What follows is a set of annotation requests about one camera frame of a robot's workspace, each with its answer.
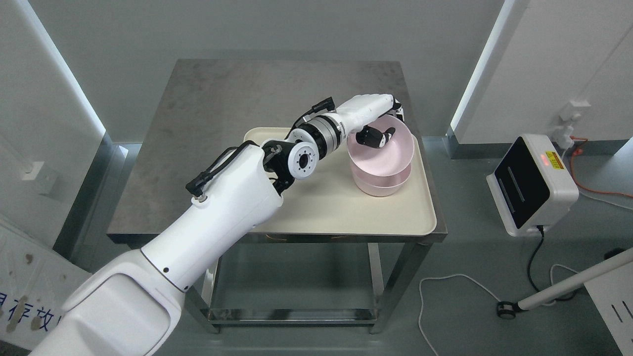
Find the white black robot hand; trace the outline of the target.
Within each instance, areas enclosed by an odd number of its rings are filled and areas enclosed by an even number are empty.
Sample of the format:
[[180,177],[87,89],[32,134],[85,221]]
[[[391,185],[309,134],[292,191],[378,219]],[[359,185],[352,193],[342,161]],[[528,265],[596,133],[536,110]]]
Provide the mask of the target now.
[[384,115],[391,115],[404,122],[402,104],[391,94],[355,95],[338,106],[335,113],[340,116],[341,124],[345,125],[346,133],[355,133],[358,144],[374,149],[386,146],[396,129],[380,131],[369,124]]

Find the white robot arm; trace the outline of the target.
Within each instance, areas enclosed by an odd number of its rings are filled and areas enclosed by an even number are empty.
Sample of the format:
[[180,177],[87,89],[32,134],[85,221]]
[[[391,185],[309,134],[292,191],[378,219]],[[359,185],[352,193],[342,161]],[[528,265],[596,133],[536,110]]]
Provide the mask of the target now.
[[282,191],[307,178],[320,158],[362,128],[342,104],[304,117],[285,139],[247,140],[191,181],[191,206],[140,249],[99,269],[66,300],[55,329],[33,356],[150,356],[176,328],[185,294],[247,232],[282,206]]

